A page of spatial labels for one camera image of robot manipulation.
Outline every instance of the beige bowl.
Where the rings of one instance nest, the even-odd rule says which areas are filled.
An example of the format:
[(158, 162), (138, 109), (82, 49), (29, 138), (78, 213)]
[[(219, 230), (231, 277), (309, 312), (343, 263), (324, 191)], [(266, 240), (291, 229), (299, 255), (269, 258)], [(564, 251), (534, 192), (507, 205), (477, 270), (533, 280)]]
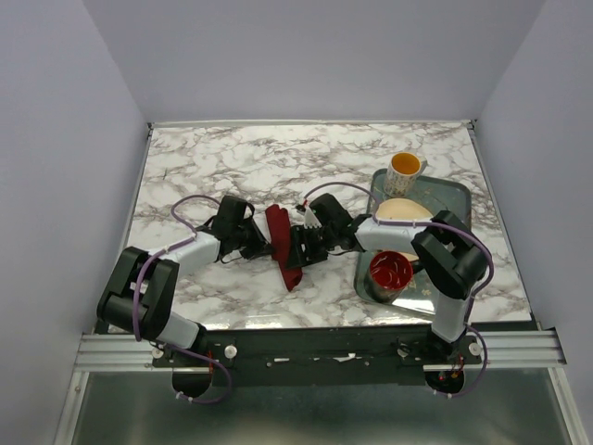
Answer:
[[(396, 197), (383, 201), (377, 210), (377, 217), (382, 220), (420, 220), (421, 218), (432, 218), (433, 214), (429, 209), (417, 202), (404, 197)], [(405, 252), (401, 253), (408, 261), (416, 261), (418, 257)]]

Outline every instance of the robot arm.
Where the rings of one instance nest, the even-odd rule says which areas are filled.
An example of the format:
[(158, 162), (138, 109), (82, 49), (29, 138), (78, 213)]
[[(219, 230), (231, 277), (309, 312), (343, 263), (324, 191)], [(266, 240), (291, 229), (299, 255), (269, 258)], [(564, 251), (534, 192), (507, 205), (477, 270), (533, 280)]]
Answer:
[(430, 220), (395, 222), (376, 220), (370, 214), (351, 218), (329, 194), (309, 204), (317, 227), (293, 227), (289, 267), (306, 266), (327, 259), (327, 252), (344, 250), (395, 250), (413, 253), (439, 290), (431, 325), (436, 342), (446, 349), (463, 337), (471, 291), (487, 267), (486, 255), (472, 240), (470, 229), (450, 211)]
[(241, 198), (225, 196), (217, 215), (198, 227), (195, 240), (185, 246), (171, 252), (167, 252), (168, 247), (150, 251), (124, 249), (97, 306), (99, 320), (133, 331), (133, 293), (138, 286), (138, 275), (145, 263), (163, 249), (166, 253), (150, 263), (140, 284), (137, 308), (140, 336), (182, 349), (203, 351), (206, 328), (171, 311), (177, 281), (235, 250), (249, 260), (270, 254), (272, 248), (253, 221), (253, 206)]

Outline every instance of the red cup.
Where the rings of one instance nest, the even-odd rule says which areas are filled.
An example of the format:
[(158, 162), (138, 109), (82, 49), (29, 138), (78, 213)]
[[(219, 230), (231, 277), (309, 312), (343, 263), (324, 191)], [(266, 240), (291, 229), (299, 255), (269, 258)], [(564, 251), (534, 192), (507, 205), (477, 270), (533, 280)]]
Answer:
[(371, 260), (364, 277), (367, 293), (380, 303), (392, 303), (410, 283), (413, 272), (402, 254), (385, 250)]

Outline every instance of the screw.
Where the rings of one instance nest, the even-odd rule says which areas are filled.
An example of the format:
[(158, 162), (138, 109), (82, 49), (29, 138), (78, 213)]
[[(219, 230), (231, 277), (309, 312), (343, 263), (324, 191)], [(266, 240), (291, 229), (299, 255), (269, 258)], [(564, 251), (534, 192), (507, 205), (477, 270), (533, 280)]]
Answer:
[(237, 355), (237, 347), (235, 345), (229, 345), (224, 349), (224, 356), (231, 360), (234, 359)]
[(480, 353), (482, 352), (482, 347), (480, 345), (478, 345), (477, 343), (472, 343), (468, 347), (468, 350), (470, 351), (470, 354), (472, 354), (475, 357), (478, 357), (480, 355)]
[(163, 355), (165, 355), (165, 352), (163, 352), (163, 350), (160, 350), (159, 348), (153, 348), (151, 353), (153, 359), (160, 359)]

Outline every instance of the metal rail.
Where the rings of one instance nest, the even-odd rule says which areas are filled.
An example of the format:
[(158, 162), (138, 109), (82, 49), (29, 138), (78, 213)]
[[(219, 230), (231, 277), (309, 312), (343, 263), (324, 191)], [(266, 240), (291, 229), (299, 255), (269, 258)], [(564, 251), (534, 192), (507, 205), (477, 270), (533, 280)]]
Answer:
[[(560, 341), (553, 331), (484, 332), (488, 348), (488, 368), (556, 368), (566, 364)], [(153, 347), (136, 342), (130, 335), (83, 336), (74, 364), (75, 372), (207, 372), (208, 368), (155, 368)], [(481, 364), (467, 365), (468, 369)], [(426, 365), (425, 371), (447, 370), (450, 364)]]

